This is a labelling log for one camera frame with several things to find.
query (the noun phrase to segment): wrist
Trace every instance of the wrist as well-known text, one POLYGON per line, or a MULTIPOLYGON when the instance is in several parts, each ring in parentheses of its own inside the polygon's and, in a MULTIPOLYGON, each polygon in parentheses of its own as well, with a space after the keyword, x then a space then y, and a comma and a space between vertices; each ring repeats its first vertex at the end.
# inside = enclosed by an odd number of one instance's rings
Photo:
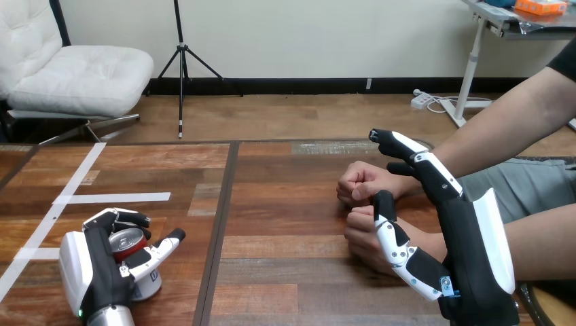
POLYGON ((444 258, 446 258, 448 250, 446 249, 446 243, 444 242, 444 236, 442 233, 428 234, 424 246, 422 249, 425 250, 430 256, 434 257, 437 261, 442 263, 444 258))

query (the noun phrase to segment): black sleeve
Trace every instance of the black sleeve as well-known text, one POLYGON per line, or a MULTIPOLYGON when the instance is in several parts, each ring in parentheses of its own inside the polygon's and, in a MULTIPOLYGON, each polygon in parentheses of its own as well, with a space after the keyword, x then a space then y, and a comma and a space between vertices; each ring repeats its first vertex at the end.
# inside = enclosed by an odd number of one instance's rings
POLYGON ((576 38, 548 66, 576 82, 576 38))

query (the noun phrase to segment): soda can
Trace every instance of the soda can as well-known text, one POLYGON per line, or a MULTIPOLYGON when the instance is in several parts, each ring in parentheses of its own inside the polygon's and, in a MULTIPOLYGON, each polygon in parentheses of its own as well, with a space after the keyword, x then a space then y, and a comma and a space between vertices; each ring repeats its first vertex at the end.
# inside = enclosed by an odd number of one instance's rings
MULTIPOLYGON (((118 264, 122 263, 128 256, 146 247, 144 232, 138 228, 130 228, 116 232, 112 234, 108 240, 110 240, 114 260, 118 264)), ((150 272, 150 275, 143 277, 134 284, 132 301, 138 302, 148 299, 160 290, 161 285, 162 278, 156 268, 150 272)))
POLYGON ((112 234, 108 240, 110 240, 114 260, 118 264, 122 263, 129 255, 146 247, 144 232, 139 228, 130 228, 116 232, 112 234))

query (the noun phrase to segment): gray shorts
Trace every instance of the gray shorts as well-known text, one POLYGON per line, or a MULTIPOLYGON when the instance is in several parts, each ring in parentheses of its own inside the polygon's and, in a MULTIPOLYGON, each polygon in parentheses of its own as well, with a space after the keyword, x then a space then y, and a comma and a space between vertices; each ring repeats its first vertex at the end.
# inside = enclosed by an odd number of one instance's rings
POLYGON ((564 160, 532 161, 513 158, 460 178, 470 200, 491 187, 504 223, 576 202, 575 165, 564 160))

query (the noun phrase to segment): white desk leg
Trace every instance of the white desk leg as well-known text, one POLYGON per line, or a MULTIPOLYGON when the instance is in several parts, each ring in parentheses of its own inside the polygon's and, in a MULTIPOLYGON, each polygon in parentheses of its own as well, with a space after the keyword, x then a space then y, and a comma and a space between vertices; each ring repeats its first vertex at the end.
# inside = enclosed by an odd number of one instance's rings
POLYGON ((478 55, 480 54, 480 45, 482 43, 482 35, 484 34, 484 29, 486 29, 486 21, 484 18, 478 18, 478 30, 476 31, 476 38, 474 39, 474 45, 472 47, 472 52, 468 57, 468 65, 466 66, 466 72, 464 73, 464 80, 462 82, 462 87, 460 88, 460 93, 458 94, 458 102, 456 107, 448 101, 441 100, 440 105, 446 110, 446 113, 452 118, 454 123, 460 128, 466 123, 466 119, 462 117, 464 114, 465 107, 486 107, 490 103, 478 102, 467 103, 468 93, 470 92, 470 85, 472 84, 472 79, 474 78, 474 72, 476 70, 476 64, 478 63, 478 55))

